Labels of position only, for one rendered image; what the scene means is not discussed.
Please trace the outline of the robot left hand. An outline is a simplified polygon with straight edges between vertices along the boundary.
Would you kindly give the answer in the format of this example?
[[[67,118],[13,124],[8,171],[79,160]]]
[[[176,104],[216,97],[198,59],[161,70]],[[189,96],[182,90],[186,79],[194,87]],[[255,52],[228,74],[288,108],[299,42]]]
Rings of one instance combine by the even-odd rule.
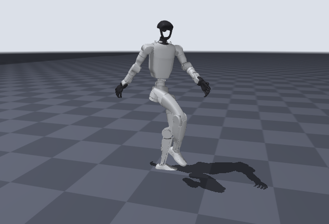
[[[209,87],[209,82],[206,82],[206,81],[204,81],[201,77],[197,77],[198,79],[199,79],[199,82],[198,82],[198,86],[201,86],[201,88],[202,88],[202,90],[204,91],[204,93],[205,93],[205,96],[204,97],[206,97],[208,94],[209,94],[209,92],[210,92],[210,87]]]

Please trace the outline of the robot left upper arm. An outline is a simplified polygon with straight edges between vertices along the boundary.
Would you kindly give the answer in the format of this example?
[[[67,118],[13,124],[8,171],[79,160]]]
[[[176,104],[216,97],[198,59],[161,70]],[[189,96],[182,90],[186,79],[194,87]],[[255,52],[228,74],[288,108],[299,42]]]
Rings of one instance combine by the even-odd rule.
[[[175,56],[177,56],[179,62],[181,63],[181,68],[184,71],[187,71],[187,69],[191,66],[190,62],[187,62],[186,56],[183,52],[183,48],[180,45],[175,45],[176,48],[176,52],[175,52]]]

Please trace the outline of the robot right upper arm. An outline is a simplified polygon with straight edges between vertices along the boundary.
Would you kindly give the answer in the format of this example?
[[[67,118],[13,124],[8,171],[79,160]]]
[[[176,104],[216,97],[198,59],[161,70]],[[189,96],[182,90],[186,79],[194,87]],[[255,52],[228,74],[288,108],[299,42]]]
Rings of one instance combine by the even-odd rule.
[[[139,73],[141,70],[141,64],[144,62],[148,54],[151,54],[153,51],[153,44],[144,44],[141,48],[141,51],[136,59],[135,66],[132,71]]]

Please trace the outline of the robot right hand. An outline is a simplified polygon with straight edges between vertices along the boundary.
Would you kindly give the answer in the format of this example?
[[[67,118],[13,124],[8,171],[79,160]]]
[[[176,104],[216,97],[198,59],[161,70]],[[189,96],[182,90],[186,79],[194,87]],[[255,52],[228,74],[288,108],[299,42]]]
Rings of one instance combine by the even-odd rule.
[[[118,85],[116,88],[115,88],[115,93],[117,95],[118,98],[122,98],[122,91],[124,88],[126,88],[128,86],[128,84],[124,84],[122,86],[122,83],[120,83],[120,85]],[[120,97],[119,97],[119,94],[120,94]]]

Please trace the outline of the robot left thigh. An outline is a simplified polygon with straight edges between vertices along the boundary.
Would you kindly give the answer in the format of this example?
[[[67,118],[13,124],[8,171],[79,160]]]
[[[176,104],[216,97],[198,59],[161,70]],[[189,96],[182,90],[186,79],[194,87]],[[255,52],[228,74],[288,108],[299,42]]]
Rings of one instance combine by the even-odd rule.
[[[174,95],[172,95],[172,94],[170,94],[170,95],[175,99]],[[166,110],[166,115],[167,115],[167,121],[168,121],[169,127],[166,127],[162,130],[162,136],[166,139],[169,139],[172,137],[172,124],[173,124],[174,114],[172,112],[170,112],[169,110]]]

